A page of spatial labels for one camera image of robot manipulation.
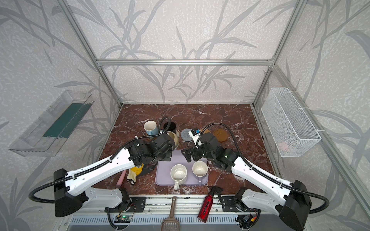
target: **wall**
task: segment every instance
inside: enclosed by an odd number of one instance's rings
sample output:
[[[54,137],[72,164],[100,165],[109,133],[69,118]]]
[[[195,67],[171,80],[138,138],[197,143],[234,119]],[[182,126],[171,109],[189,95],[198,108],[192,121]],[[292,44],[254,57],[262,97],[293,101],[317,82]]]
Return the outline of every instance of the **wall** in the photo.
[[[370,188],[370,1],[319,3],[305,6],[277,64]],[[257,104],[267,134],[260,108],[271,87],[281,87],[274,75]],[[309,215],[312,230],[370,230],[368,217],[320,144],[302,157],[281,158],[271,135],[267,138],[284,178],[298,179],[330,200],[329,208]]]
[[[94,162],[114,124],[117,104],[54,1],[0,2],[0,229],[52,230],[54,205],[28,193],[60,168]],[[55,157],[8,150],[66,89],[90,92],[95,103]],[[53,198],[52,188],[39,193]]]
[[[68,3],[100,59],[270,59],[296,1],[68,0]],[[266,67],[215,66],[105,67],[125,103],[252,102],[266,70]]]

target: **spray bottle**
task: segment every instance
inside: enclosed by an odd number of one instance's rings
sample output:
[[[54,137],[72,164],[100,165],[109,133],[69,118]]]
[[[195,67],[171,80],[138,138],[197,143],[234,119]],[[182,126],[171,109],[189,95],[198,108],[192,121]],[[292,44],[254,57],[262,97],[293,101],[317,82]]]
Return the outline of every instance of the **spray bottle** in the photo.
[[[211,207],[213,204],[213,196],[215,193],[218,195],[218,200],[221,199],[221,192],[223,191],[222,188],[217,186],[208,186],[210,189],[208,195],[204,198],[201,210],[198,214],[198,219],[202,222],[207,222],[209,212],[211,211]]]

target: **glove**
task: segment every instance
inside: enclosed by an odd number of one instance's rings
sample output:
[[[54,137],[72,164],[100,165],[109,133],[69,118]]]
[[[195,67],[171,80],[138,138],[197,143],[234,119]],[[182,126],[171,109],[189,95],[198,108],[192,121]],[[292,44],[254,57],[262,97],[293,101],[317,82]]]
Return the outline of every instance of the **glove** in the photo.
[[[139,166],[130,168],[127,175],[127,182],[130,182],[130,184],[135,184],[136,176],[141,173],[143,166],[144,164],[141,164]]]

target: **spatula handle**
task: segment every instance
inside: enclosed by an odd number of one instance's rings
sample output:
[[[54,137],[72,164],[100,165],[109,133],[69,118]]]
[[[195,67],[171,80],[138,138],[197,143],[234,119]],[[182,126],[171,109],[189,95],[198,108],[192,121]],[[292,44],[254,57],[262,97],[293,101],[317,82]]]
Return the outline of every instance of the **spatula handle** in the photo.
[[[170,218],[173,218],[175,216],[175,204],[176,204],[176,196],[172,197],[171,211],[169,212]]]

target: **spatula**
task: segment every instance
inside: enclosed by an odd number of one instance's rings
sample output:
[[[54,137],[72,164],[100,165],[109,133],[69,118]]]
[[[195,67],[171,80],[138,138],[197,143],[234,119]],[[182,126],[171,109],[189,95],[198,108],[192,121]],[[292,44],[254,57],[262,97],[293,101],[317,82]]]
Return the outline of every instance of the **spatula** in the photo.
[[[180,230],[180,222],[174,218],[175,204],[176,204],[176,196],[172,198],[171,211],[169,212],[169,217],[162,221],[161,231],[179,231]]]

